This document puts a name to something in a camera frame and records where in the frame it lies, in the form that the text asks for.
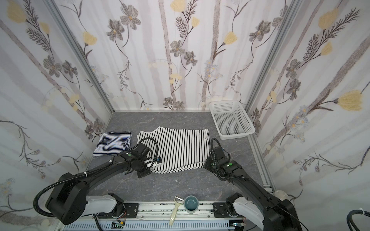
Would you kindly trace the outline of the black white striped tank top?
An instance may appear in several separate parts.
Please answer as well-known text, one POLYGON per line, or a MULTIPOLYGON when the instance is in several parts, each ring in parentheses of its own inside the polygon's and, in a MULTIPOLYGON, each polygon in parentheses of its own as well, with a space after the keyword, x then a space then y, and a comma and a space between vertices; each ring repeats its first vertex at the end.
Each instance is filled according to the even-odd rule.
POLYGON ((155 164, 151 172, 168 174, 202 168, 210 155, 209 130, 186 130, 157 127, 152 132, 141 131, 137 140, 154 139, 159 146, 162 162, 155 164))

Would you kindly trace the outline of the white plastic laundry basket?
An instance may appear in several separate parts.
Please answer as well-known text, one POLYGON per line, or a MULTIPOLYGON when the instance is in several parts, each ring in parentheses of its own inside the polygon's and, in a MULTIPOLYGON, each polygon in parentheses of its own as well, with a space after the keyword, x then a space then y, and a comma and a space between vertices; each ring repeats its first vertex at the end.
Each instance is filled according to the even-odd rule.
POLYGON ((256 132, 252 121, 239 101, 211 102, 209 109, 222 140, 245 138, 256 132))

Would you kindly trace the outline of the cream handled peeler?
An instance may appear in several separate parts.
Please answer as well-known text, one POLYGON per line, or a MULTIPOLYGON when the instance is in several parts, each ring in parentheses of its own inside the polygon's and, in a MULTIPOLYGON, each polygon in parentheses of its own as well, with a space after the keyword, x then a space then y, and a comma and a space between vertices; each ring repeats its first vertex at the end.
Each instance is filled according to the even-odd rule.
POLYGON ((170 226, 172 226, 174 224, 177 211, 178 211, 179 207, 181 205, 183 205, 183 203, 184 203, 184 199, 180 198, 179 196, 176 196, 174 198, 174 209, 172 211, 172 214, 171 214, 171 217, 170 217, 170 220, 169 220, 169 225, 170 226))

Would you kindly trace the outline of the blue white striped tank top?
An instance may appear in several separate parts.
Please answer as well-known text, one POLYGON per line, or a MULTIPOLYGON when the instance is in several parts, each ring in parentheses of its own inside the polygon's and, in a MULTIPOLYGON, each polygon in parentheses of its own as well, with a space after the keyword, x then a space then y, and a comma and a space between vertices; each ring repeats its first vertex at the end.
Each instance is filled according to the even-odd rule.
POLYGON ((120 152, 127 151, 131 147, 132 133, 124 132, 105 132, 93 152, 94 156, 114 156, 120 152))

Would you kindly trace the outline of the aluminium mounting rail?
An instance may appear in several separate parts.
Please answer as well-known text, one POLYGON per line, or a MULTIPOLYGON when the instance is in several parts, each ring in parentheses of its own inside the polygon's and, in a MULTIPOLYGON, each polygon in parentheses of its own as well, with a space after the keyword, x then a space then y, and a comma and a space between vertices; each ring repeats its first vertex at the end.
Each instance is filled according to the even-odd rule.
POLYGON ((173 202, 122 203, 113 199, 88 197, 85 211, 77 210, 62 221, 65 230, 107 231, 236 231, 247 223, 261 231, 300 231, 302 226, 285 200, 262 213, 245 197, 226 202, 197 202, 193 199, 173 202))

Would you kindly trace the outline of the teal ceramic cup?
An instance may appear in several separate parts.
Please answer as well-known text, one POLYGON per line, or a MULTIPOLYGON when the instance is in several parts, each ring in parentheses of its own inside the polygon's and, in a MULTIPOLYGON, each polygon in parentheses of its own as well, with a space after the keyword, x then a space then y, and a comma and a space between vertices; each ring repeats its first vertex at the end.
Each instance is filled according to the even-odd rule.
POLYGON ((184 207, 187 213, 194 214, 198 210, 199 201, 193 196, 189 195, 184 200, 184 207))

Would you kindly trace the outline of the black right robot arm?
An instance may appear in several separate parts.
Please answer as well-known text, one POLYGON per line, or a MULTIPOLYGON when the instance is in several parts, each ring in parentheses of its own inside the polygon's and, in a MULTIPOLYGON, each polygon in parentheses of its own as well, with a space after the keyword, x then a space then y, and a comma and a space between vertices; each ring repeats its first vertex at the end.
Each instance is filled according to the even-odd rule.
POLYGON ((243 216, 263 231, 301 231, 302 226, 295 207, 288 199, 280 200, 256 183, 236 161, 224 154, 222 147, 211 148, 205 169, 219 180, 237 186, 235 193, 219 209, 222 215, 243 216))

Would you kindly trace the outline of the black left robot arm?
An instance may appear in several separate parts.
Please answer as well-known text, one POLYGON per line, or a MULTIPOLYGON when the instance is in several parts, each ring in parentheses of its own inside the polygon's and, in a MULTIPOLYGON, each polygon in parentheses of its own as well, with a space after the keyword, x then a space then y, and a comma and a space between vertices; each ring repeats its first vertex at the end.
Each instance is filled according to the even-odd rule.
POLYGON ((138 177, 150 173, 146 168, 152 151, 144 144, 137 144, 128 151, 112 157, 108 162, 91 170, 72 175, 62 175, 57 183, 46 188, 51 194, 45 204, 46 214, 58 218, 69 225, 87 215, 101 215, 108 218, 124 216, 126 208, 123 199, 113 193, 104 196, 90 196, 98 185, 121 173, 136 171, 138 177))

